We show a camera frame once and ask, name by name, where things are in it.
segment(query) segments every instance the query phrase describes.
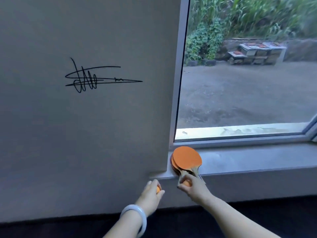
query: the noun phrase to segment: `black handwritten signature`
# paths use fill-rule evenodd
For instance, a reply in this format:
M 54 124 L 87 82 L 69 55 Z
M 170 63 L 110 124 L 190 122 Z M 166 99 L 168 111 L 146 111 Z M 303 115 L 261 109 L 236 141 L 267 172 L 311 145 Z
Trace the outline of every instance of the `black handwritten signature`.
M 65 76 L 65 78 L 71 78 L 75 79 L 72 84 L 67 84 L 66 86 L 74 86 L 77 90 L 77 92 L 81 93 L 81 91 L 86 91 L 86 84 L 89 85 L 90 89 L 97 88 L 97 84 L 102 84 L 102 83 L 126 83 L 126 82 L 143 82 L 139 80 L 129 80 L 129 79 L 118 79 L 118 78 L 97 78 L 95 74 L 91 76 L 90 71 L 91 69 L 96 69 L 96 68 L 121 68 L 119 66 L 101 66 L 101 67 L 94 67 L 94 68 L 83 68 L 81 66 L 81 70 L 78 71 L 77 66 L 75 64 L 75 61 L 71 58 L 73 61 L 73 64 L 75 66 L 76 71 L 69 73 Z M 77 77 L 70 77 L 72 74 L 77 74 Z

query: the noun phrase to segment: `window frame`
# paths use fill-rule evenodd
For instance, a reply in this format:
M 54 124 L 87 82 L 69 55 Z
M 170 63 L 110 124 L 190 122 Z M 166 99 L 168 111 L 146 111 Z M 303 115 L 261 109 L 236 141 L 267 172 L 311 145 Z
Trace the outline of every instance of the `window frame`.
M 292 142 L 317 142 L 317 115 L 315 115 L 315 117 L 303 129 L 302 132 L 297 133 L 275 133 L 231 137 L 228 136 L 226 138 L 222 137 L 220 139 L 212 138 L 206 140 L 193 141 L 175 140 L 189 8 L 190 0 L 181 0 L 172 98 L 172 116 L 169 138 L 169 150 L 174 150 L 179 146 L 189 146 L 192 148 L 217 148 L 228 146 L 248 146 Z

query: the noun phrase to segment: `concrete ground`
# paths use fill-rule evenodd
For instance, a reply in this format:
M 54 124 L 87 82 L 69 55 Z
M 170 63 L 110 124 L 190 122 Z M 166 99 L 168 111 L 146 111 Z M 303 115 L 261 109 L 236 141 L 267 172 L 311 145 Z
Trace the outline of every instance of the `concrete ground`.
M 309 122 L 317 114 L 317 62 L 184 67 L 177 128 Z

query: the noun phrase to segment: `green vegetation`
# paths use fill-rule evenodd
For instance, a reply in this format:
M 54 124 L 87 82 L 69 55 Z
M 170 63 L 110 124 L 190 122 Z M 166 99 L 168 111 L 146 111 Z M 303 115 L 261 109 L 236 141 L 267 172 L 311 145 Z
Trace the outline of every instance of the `green vegetation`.
M 191 0 L 186 60 L 213 59 L 232 37 L 317 37 L 317 0 Z

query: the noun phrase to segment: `hand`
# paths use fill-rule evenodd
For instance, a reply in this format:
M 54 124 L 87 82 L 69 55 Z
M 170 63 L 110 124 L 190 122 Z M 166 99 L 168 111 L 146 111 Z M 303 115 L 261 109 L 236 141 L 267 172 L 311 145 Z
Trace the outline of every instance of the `hand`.
M 190 180 L 192 186 L 183 184 L 185 180 Z M 185 192 L 196 204 L 201 206 L 212 196 L 204 182 L 191 174 L 186 174 L 180 180 L 178 187 L 181 191 Z
M 156 193 L 157 186 L 161 189 L 161 185 L 157 180 L 149 181 L 145 186 L 140 198 L 135 203 L 142 208 L 146 217 L 152 215 L 156 211 L 159 202 L 165 193 L 164 190 Z

